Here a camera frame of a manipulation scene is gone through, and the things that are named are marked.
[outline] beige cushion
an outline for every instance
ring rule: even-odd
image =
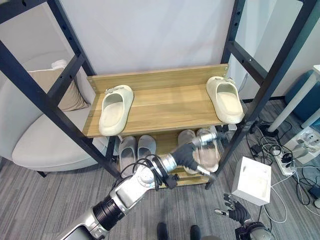
[[[63,68],[58,68],[50,70],[32,71],[29,72],[29,74],[38,83],[38,85],[46,93],[48,93],[48,91],[55,83],[59,75],[63,72],[63,70]],[[88,107],[88,104],[84,101],[83,97],[81,96],[74,80],[72,80],[70,86],[66,90],[58,107],[62,111],[72,111]]]

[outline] power adapter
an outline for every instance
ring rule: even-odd
[[[312,197],[314,197],[315,199],[319,199],[320,198],[320,187],[318,186],[313,186],[312,188],[310,188],[308,190],[308,192],[310,193],[310,195]]]
[[[258,154],[262,152],[262,147],[258,144],[255,144],[251,147],[251,150],[254,153],[254,155],[257,157]]]

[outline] slipper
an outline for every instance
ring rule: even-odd
[[[207,128],[201,128],[196,132],[197,136],[209,134],[211,131]],[[215,172],[219,167],[220,154],[218,152],[217,141],[210,142],[199,148],[201,164],[210,172]]]
[[[189,144],[192,142],[192,139],[195,137],[196,137],[196,134],[193,130],[190,130],[190,129],[183,130],[182,132],[180,132],[180,134],[178,136],[178,145],[181,146],[183,144]],[[199,151],[198,151],[197,147],[195,148],[195,151],[193,152],[193,158],[198,164],[200,164],[200,156],[199,156]],[[183,166],[183,168],[188,174],[198,173],[197,171],[194,171],[186,166]]]
[[[213,76],[206,82],[206,91],[213,103],[217,117],[226,124],[237,124],[243,119],[238,90],[228,78]]]
[[[126,166],[137,161],[137,140],[133,136],[127,136],[120,143],[118,152],[120,172],[122,172]],[[122,178],[132,175],[133,167],[132,165],[124,170],[121,174]]]
[[[138,160],[156,153],[156,140],[149,135],[143,135],[138,142]]]
[[[114,136],[125,128],[134,92],[127,85],[119,85],[105,91],[99,120],[99,131],[104,136]]]

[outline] black metal bar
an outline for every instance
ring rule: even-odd
[[[0,70],[27,96],[49,119],[65,134],[78,144],[94,160],[101,164],[114,177],[119,171],[112,161],[105,156],[86,138],[72,121],[55,105],[41,87],[33,80],[24,67],[0,41]]]
[[[47,3],[49,5],[56,21],[58,22],[63,34],[65,35],[65,38],[69,42],[74,54],[76,54],[76,55],[82,54],[82,56],[84,57],[85,61],[82,65],[82,67],[83,67],[85,73],[88,76],[96,75],[94,69],[90,65],[90,62],[88,60],[88,57],[87,57],[85,51],[81,47],[81,44],[77,38],[77,35],[75,34],[75,31],[73,30],[73,28],[68,20],[68,17],[64,11],[64,8],[62,7],[59,0],[47,0]]]
[[[229,158],[233,154],[233,151],[237,148],[238,144],[249,131],[251,125],[259,116],[259,113],[262,111],[272,93],[275,91],[276,87],[286,74],[319,18],[320,0],[306,1],[296,17],[296,20],[294,21],[288,36],[286,37],[276,59],[274,60],[272,67],[265,78],[265,81],[250,104],[249,109],[234,133],[230,144],[225,149],[219,164],[219,168],[215,172],[215,176],[219,175],[219,173],[222,171],[224,165],[228,162]]]
[[[246,0],[234,0],[233,10],[229,23],[228,33],[226,35],[221,64],[227,64],[230,59],[231,52],[227,48],[229,42],[236,40],[237,31],[240,25],[242,12],[244,10]]]
[[[112,157],[114,155],[116,138],[117,138],[116,136],[110,136],[109,142],[108,142],[108,147],[106,148],[105,158],[110,161],[112,160]]]
[[[65,67],[63,72],[57,78],[53,86],[47,93],[47,96],[51,98],[52,102],[58,105],[63,98],[65,92],[71,84],[71,81],[77,75],[77,72],[81,65],[84,63],[85,59],[80,54],[79,56],[74,55],[68,65]]]
[[[36,171],[41,177],[45,178],[47,175],[43,171]]]
[[[268,72],[236,41],[230,41],[226,46],[256,83],[261,86]]]
[[[11,0],[0,3],[0,24],[45,2],[45,0]]]

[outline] gray slipper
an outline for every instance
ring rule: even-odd
[[[156,153],[156,140],[149,135],[143,135],[138,142],[138,160]]]
[[[193,130],[187,129],[187,130],[183,130],[182,132],[180,132],[179,136],[178,136],[178,145],[183,145],[183,144],[189,144],[192,142],[192,139],[196,137],[196,134]],[[195,151],[193,152],[193,158],[195,159],[195,161],[200,164],[200,156],[199,156],[199,150],[198,148],[195,149]],[[184,170],[188,173],[188,174],[196,174],[197,171],[194,171],[188,167],[183,167]]]
[[[126,166],[133,164],[137,161],[137,140],[133,136],[127,136],[119,144],[119,165],[122,172]],[[133,165],[129,166],[122,173],[122,177],[128,177],[132,175]]]
[[[196,132],[197,136],[209,134],[211,131],[207,128],[201,128]],[[220,155],[217,148],[217,141],[213,141],[206,146],[199,148],[201,164],[210,172],[215,172],[219,167]]]

